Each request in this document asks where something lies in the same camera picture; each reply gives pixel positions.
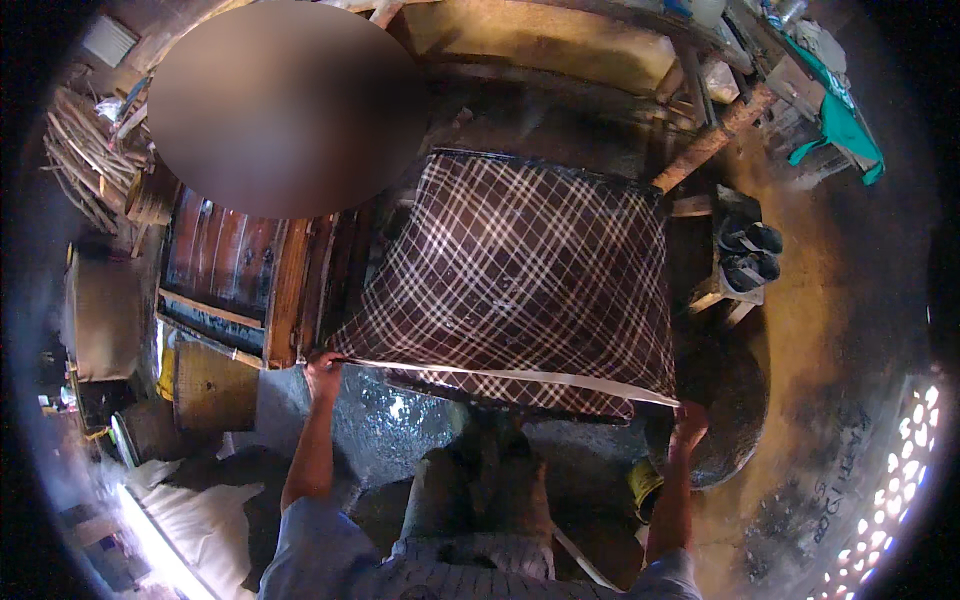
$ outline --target leg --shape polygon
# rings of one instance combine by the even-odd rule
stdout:
[[[549,547],[553,519],[546,498],[546,462],[522,434],[504,449],[483,529],[538,540]]]
[[[445,448],[417,464],[400,538],[448,538],[471,530],[473,510],[463,469]]]

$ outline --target rusty metal bar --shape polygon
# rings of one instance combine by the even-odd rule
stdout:
[[[750,100],[743,99],[744,94],[733,101],[733,104],[723,113],[720,125],[716,128],[702,128],[697,137],[684,148],[663,172],[657,175],[652,183],[669,192],[678,183],[685,180],[700,165],[710,160],[720,152],[730,140],[753,123],[764,110],[772,106],[779,96],[766,84],[758,83],[751,90]]]

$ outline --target blue shirt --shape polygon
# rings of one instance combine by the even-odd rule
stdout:
[[[495,538],[478,539],[480,545],[497,544]],[[515,547],[523,547],[523,543],[520,539]],[[594,584],[524,574],[529,572],[526,567],[537,568],[542,557],[535,554],[520,557],[515,553],[501,568],[484,568],[425,560],[410,551],[414,546],[401,540],[393,556],[381,562],[373,543],[346,515],[322,500],[300,498],[283,514],[274,561],[260,581],[260,597],[703,600],[693,583],[693,561],[682,549],[650,564],[630,590],[620,594]],[[507,547],[509,544],[501,544],[501,549]],[[546,576],[552,577],[552,557],[548,562]],[[508,564],[516,569],[505,570]]]

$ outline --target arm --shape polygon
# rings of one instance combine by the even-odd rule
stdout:
[[[650,523],[647,563],[653,563],[678,548],[688,551],[693,542],[690,456],[707,433],[707,411],[700,404],[685,401],[683,406],[674,410],[674,420],[663,488]]]
[[[311,358],[303,369],[310,390],[310,415],[300,434],[293,463],[280,497],[280,510],[287,510],[298,498],[311,496],[326,498],[333,483],[333,441],[330,425],[333,420],[333,402],[340,393],[340,364],[336,352],[327,352]]]

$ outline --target bundle of sticks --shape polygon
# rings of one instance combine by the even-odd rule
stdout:
[[[63,87],[47,109],[43,145],[63,193],[103,233],[117,233],[115,215],[126,215],[128,194],[145,154],[112,148],[91,116],[90,103]]]

